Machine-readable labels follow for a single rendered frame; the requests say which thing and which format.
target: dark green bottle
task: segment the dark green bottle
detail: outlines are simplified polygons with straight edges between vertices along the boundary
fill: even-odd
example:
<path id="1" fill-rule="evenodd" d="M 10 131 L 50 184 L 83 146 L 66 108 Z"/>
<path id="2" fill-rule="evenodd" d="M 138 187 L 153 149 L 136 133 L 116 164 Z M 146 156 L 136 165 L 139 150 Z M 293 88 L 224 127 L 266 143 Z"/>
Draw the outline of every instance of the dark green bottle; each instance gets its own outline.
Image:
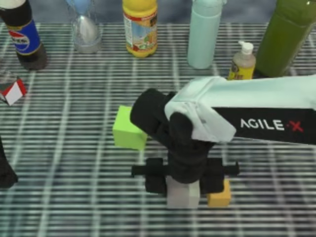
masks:
<path id="1" fill-rule="evenodd" d="M 257 52 L 256 71 L 281 77 L 300 51 L 316 21 L 316 0 L 277 0 Z"/>

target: green block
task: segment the green block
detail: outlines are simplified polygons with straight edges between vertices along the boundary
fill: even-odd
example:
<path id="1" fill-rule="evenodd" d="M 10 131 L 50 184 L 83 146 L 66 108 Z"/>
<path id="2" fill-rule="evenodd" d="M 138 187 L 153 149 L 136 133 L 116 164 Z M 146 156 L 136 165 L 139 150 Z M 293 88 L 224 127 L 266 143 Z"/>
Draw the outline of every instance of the green block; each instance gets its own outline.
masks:
<path id="1" fill-rule="evenodd" d="M 144 150 L 147 134 L 133 125 L 129 119 L 132 108 L 120 106 L 113 125 L 114 144 L 118 147 Z"/>

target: checkered tablecloth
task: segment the checkered tablecloth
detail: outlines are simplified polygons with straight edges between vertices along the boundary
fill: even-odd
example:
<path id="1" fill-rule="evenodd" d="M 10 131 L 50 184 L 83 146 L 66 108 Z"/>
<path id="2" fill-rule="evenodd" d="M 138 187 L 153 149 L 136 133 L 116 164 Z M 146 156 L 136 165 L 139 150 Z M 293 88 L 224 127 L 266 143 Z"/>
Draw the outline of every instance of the checkered tablecloth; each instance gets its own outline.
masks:
<path id="1" fill-rule="evenodd" d="M 125 50 L 123 25 L 102 25 L 103 50 L 74 52 L 69 25 L 39 25 L 49 66 L 27 72 L 0 26 L 1 65 L 28 85 L 15 106 L 0 106 L 1 136 L 20 177 L 0 191 L 0 237 L 315 237 L 315 148 L 234 140 L 210 157 L 240 162 L 231 179 L 232 203 L 210 209 L 166 210 L 166 200 L 147 194 L 143 178 L 130 178 L 133 164 L 164 157 L 148 141 L 145 152 L 114 146 L 112 126 L 119 105 L 131 105 L 146 88 L 178 90 L 196 76 L 226 76 L 240 50 L 257 48 L 265 25 L 223 24 L 215 62 L 197 71 L 186 62 L 188 25 L 159 26 L 159 47 L 147 59 Z M 292 74 L 316 74 L 316 32 L 298 55 Z"/>

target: blue label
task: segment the blue label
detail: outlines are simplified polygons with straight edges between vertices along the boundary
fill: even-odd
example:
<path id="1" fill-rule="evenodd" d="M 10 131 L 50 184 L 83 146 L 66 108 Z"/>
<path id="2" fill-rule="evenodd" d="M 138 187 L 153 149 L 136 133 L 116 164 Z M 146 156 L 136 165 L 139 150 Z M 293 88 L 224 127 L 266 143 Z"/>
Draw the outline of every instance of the blue label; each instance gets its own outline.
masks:
<path id="1" fill-rule="evenodd" d="M 40 47 L 40 37 L 34 20 L 21 27 L 8 26 L 16 51 L 22 55 L 30 55 Z"/>

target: red and white box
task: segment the red and white box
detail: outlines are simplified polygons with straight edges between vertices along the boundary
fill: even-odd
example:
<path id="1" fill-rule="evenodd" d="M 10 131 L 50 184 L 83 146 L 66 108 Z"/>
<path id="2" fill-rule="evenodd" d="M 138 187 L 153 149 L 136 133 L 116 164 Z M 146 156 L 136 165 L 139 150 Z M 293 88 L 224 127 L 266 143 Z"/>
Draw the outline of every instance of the red and white box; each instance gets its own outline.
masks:
<path id="1" fill-rule="evenodd" d="M 0 71 L 0 99 L 9 106 L 27 93 L 23 81 L 9 71 Z"/>

